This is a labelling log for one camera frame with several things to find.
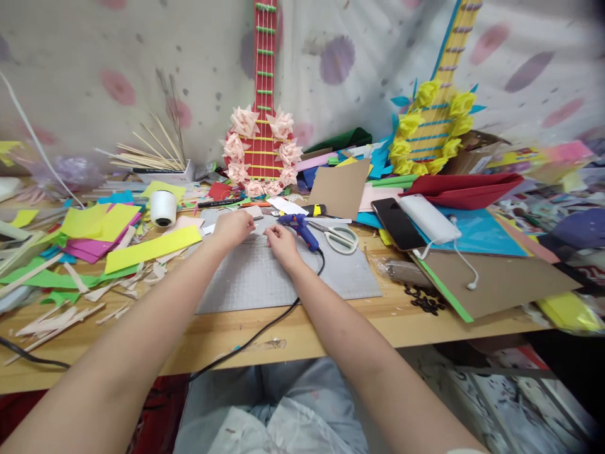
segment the human hand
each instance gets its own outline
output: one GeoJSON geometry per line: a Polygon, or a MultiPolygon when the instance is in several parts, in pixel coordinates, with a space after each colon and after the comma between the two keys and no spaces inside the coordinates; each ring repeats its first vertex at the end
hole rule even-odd
{"type": "Polygon", "coordinates": [[[211,239],[231,250],[241,244],[254,229],[254,219],[250,213],[237,210],[219,216],[211,239]]]}
{"type": "Polygon", "coordinates": [[[294,270],[303,260],[296,248],[296,239],[288,229],[280,224],[265,229],[267,246],[273,251],[277,261],[287,272],[294,270]]]}

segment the light blue pants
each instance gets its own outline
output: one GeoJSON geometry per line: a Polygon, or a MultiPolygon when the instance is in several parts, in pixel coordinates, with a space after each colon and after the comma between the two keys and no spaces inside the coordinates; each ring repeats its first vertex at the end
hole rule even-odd
{"type": "Polygon", "coordinates": [[[189,387],[175,454],[206,452],[230,407],[267,425],[282,397],[319,415],[353,452],[368,451],[351,394],[330,358],[210,371],[189,387]]]}

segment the red paper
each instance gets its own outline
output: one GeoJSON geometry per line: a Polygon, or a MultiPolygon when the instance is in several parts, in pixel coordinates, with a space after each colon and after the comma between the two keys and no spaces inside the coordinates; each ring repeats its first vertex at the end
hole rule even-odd
{"type": "Polygon", "coordinates": [[[210,187],[210,192],[208,193],[208,195],[212,197],[212,200],[216,202],[219,200],[225,200],[227,197],[229,197],[230,193],[231,186],[219,182],[214,182],[210,187]]]}
{"type": "Polygon", "coordinates": [[[423,175],[400,195],[422,194],[436,205],[457,209],[482,209],[518,186],[517,173],[498,175],[423,175]]]}

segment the yellow paper flower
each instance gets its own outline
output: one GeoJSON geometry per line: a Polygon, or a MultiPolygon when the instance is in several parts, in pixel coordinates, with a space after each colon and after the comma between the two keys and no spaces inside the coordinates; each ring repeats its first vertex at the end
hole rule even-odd
{"type": "Polygon", "coordinates": [[[433,103],[433,99],[435,99],[439,87],[441,87],[441,81],[438,79],[422,83],[414,101],[414,104],[416,104],[415,107],[430,106],[433,103]]]}
{"type": "Polygon", "coordinates": [[[441,156],[446,159],[453,158],[458,154],[458,148],[460,148],[461,143],[462,141],[460,139],[448,140],[441,149],[441,156]]]}
{"type": "Polygon", "coordinates": [[[437,158],[434,161],[431,161],[430,163],[427,163],[427,168],[429,169],[429,173],[431,175],[436,175],[439,172],[441,172],[441,169],[443,169],[443,166],[447,163],[447,158],[437,158]]]}
{"type": "Polygon", "coordinates": [[[391,161],[393,164],[393,173],[397,175],[409,175],[412,170],[413,161],[405,158],[398,158],[395,161],[391,161]]]}
{"type": "Polygon", "coordinates": [[[394,140],[393,145],[391,146],[391,152],[389,153],[389,158],[398,159],[404,158],[406,155],[410,154],[412,151],[412,147],[409,143],[407,143],[403,139],[394,140]]]}
{"type": "Polygon", "coordinates": [[[460,117],[462,115],[468,115],[475,104],[476,96],[474,93],[467,91],[466,93],[458,93],[452,99],[449,105],[449,114],[452,117],[460,117]]]}
{"type": "Polygon", "coordinates": [[[424,119],[417,113],[413,113],[410,115],[400,115],[399,128],[397,129],[397,133],[404,139],[407,139],[414,132],[416,132],[418,126],[423,123],[424,119]]]}
{"type": "Polygon", "coordinates": [[[412,166],[412,173],[414,175],[418,175],[419,177],[426,175],[428,172],[429,169],[427,169],[427,166],[423,163],[414,163],[412,166]]]}
{"type": "Polygon", "coordinates": [[[473,118],[465,115],[452,123],[450,134],[454,137],[462,136],[473,128],[473,118]]]}

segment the cutting mat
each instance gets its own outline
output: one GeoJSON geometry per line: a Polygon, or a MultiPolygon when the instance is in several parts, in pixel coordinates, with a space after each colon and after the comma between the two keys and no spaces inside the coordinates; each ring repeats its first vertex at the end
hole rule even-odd
{"type": "MultiPolygon", "coordinates": [[[[208,226],[227,210],[205,210],[203,217],[208,226]]],[[[267,247],[265,228],[275,224],[277,218],[265,216],[256,221],[256,230],[222,261],[210,282],[196,313],[226,312],[245,309],[287,306],[296,299],[292,281],[267,247]]],[[[379,284],[359,248],[352,255],[334,251],[324,234],[311,229],[326,256],[326,267],[321,278],[345,300],[382,296],[379,284]]],[[[321,267],[321,256],[310,252],[297,238],[302,259],[316,272],[321,267]]]]}

